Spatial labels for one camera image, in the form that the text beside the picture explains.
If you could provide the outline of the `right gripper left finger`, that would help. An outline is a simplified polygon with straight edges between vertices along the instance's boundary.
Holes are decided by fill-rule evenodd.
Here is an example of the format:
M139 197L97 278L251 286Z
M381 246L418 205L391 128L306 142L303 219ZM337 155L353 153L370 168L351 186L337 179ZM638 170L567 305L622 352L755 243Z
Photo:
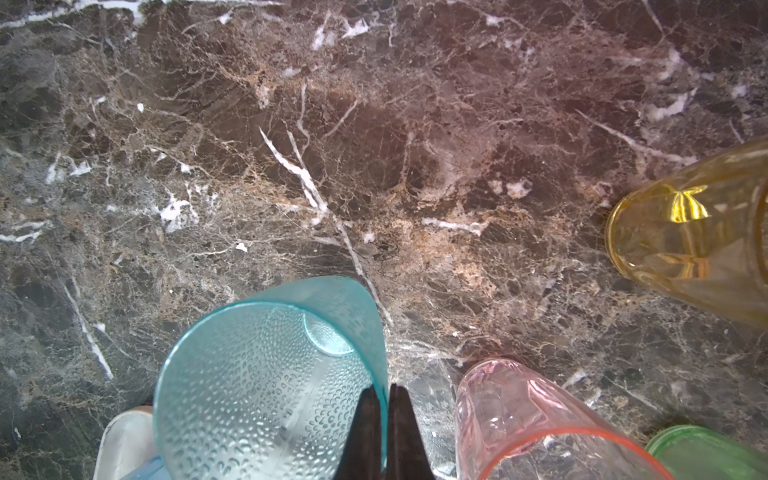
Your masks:
M359 397L334 480L377 480L382 471L381 406L373 386Z

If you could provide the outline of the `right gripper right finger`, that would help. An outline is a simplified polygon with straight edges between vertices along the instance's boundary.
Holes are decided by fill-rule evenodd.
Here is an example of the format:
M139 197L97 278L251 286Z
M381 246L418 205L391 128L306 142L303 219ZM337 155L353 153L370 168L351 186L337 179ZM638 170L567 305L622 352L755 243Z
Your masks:
M387 426L387 480L434 480L407 389L392 384Z

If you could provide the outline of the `teal frosted tumbler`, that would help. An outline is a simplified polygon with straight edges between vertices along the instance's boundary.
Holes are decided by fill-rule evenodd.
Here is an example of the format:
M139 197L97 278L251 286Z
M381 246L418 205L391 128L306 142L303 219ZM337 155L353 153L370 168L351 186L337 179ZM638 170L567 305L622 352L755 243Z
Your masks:
M154 438L172 479L330 479L363 392L386 450L382 321L354 279L282 284L197 321L154 393Z

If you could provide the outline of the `beige plastic tray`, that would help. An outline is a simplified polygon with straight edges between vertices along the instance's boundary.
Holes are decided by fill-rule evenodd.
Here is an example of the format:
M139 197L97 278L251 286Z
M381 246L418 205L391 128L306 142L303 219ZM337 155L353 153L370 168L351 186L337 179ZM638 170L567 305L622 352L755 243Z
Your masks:
M156 456L152 407L127 410L104 429L93 479L122 479Z

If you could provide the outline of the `amber faceted tumbler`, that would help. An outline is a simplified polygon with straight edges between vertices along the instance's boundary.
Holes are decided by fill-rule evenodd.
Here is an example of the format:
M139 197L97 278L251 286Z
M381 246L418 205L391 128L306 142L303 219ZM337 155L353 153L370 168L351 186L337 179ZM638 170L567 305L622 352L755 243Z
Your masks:
M767 325L767 139L624 197L605 229L624 276L701 309Z

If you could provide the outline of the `blue-grey transparent tumbler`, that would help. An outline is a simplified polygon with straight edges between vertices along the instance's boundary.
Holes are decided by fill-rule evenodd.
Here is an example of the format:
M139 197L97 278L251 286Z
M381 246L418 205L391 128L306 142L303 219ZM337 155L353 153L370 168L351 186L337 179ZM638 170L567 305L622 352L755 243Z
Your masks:
M160 456L150 459L145 464L132 470L121 480L170 480L168 470Z

